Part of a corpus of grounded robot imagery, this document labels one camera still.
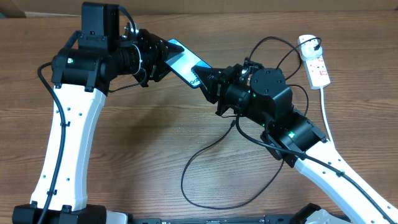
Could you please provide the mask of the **Samsung Galaxy smartphone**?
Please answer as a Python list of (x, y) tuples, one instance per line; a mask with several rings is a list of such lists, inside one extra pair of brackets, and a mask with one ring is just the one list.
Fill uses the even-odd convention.
[(184, 51), (166, 61), (171, 70), (180, 77), (188, 86), (195, 89), (201, 86), (200, 79), (192, 72), (196, 65), (210, 68), (210, 66), (200, 57), (195, 55), (177, 39), (168, 40), (169, 43), (181, 46)]

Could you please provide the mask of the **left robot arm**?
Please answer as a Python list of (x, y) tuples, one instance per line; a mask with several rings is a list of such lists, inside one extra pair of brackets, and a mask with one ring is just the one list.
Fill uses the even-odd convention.
[(90, 205), (86, 189), (93, 136), (110, 83), (132, 75), (139, 86), (169, 73), (167, 61), (183, 52), (129, 21), (119, 33), (117, 4), (84, 2), (81, 29), (47, 63), (45, 87), (54, 102), (52, 127), (39, 181), (30, 202), (18, 205), (13, 223), (132, 223), (129, 213)]

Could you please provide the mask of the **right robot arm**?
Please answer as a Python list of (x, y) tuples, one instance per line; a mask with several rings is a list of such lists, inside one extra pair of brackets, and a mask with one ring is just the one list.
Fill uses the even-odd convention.
[(239, 64), (227, 68), (194, 66), (201, 91), (216, 103), (217, 115), (233, 109), (264, 128), (260, 140), (277, 160), (310, 179), (353, 223), (397, 223), (397, 209), (382, 198), (339, 155), (312, 121), (295, 109), (293, 93), (279, 68)]

